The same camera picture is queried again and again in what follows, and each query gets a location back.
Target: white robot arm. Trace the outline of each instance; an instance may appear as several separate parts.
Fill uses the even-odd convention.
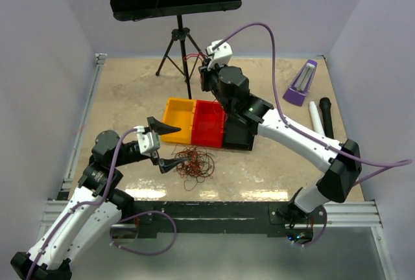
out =
[[[88,249],[110,227],[120,221],[134,199],[116,189],[123,175],[112,167],[150,159],[161,173],[187,159],[161,159],[159,135],[180,131],[149,117],[148,126],[131,132],[137,141],[122,143],[114,131],[99,134],[89,165],[70,201],[48,232],[27,253],[18,252],[11,263],[21,279],[69,280],[69,264]]]
[[[358,158],[360,153],[357,143],[350,139],[341,143],[320,135],[251,94],[249,80],[242,70],[228,66],[232,56],[231,46],[225,42],[216,47],[220,42],[221,40],[213,41],[206,48],[207,58],[203,66],[199,67],[202,91],[211,91],[228,117],[234,117],[252,134],[281,143],[322,172],[314,185],[300,189],[295,194],[286,217],[295,222],[298,217],[306,216],[328,201],[344,202],[361,172],[361,164],[338,154],[338,151]],[[323,143],[316,143],[306,135]]]

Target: yellow bin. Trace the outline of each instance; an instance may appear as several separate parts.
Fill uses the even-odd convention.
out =
[[[182,130],[161,136],[166,143],[190,144],[192,138],[193,117],[195,116],[196,100],[176,99],[170,97],[164,111],[163,122]]]

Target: tabletop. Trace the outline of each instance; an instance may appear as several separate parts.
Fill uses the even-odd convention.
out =
[[[335,139],[346,140],[342,117],[331,85],[324,59],[317,59],[313,83],[303,106],[295,106],[282,99],[293,78],[307,59],[278,58],[276,84],[284,114],[302,125],[313,129],[309,102],[317,104],[322,97],[330,98],[331,116]],[[89,122],[74,177],[77,185],[82,171],[88,165],[96,136],[105,130],[115,130],[119,135],[138,125],[146,125],[147,117],[163,119],[169,97],[187,98],[184,77],[176,68],[165,62],[160,76],[155,72],[159,58],[108,58],[102,70]],[[272,92],[271,59],[232,58],[229,65],[240,67],[250,80],[251,93],[275,105]],[[191,79],[193,99],[214,100],[211,93],[200,89],[197,68]],[[134,135],[126,138],[133,140]],[[159,150],[163,158],[183,146],[162,143]],[[204,183],[184,183],[174,171],[160,174],[150,161],[119,167],[124,177],[117,188],[126,191],[136,200],[184,201],[284,201],[300,188],[313,184],[321,175],[311,163],[298,154],[261,136],[255,137],[253,150],[225,150],[209,148],[215,161],[213,177]],[[350,192],[348,201],[363,201],[360,186]]]

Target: white wall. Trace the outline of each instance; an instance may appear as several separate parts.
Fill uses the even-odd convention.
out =
[[[93,65],[67,0],[0,0],[0,279],[62,184]]]
[[[242,0],[235,11],[184,16],[184,25],[201,48],[249,22],[263,21],[276,32],[278,52],[327,54],[359,0]],[[110,55],[161,55],[176,27],[175,17],[118,22],[110,0],[69,0],[93,49]],[[269,54],[264,30],[250,29],[233,39],[237,54]],[[178,45],[172,50],[179,54]]]
[[[415,0],[361,0],[329,53],[346,131],[366,158],[415,158],[414,25]],[[415,164],[381,174],[363,189],[377,200],[397,278],[413,279]]]

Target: tripod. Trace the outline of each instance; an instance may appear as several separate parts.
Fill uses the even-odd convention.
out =
[[[170,43],[167,46],[167,50],[164,53],[163,59],[161,60],[161,63],[160,63],[160,66],[158,67],[158,69],[156,71],[156,76],[160,75],[161,68],[163,67],[164,62],[166,61],[166,58],[168,58],[170,60],[170,62],[172,62],[172,64],[175,66],[175,68],[177,68],[177,70],[179,70],[179,72],[185,77],[185,81],[186,81],[186,84],[187,84],[187,94],[189,95],[189,99],[192,99],[192,93],[191,93],[191,88],[190,88],[190,78],[192,77],[193,71],[195,70],[197,59],[196,59],[195,63],[193,64],[192,71],[189,75],[189,68],[187,66],[187,62],[185,61],[185,57],[187,55],[186,54],[186,46],[185,46],[186,38],[190,39],[190,42],[195,46],[198,53],[202,53],[202,50],[200,50],[199,46],[196,44],[196,42],[194,41],[192,36],[190,36],[190,29],[188,29],[187,27],[183,27],[183,18],[182,18],[182,16],[177,16],[177,26],[178,26],[178,28],[173,29],[172,32],[171,32]],[[180,51],[181,51],[181,54],[182,54],[183,70],[181,70],[180,67],[178,67],[177,64],[169,56],[169,52],[170,52],[170,49],[173,45],[173,42],[178,41],[178,40],[180,41]]]

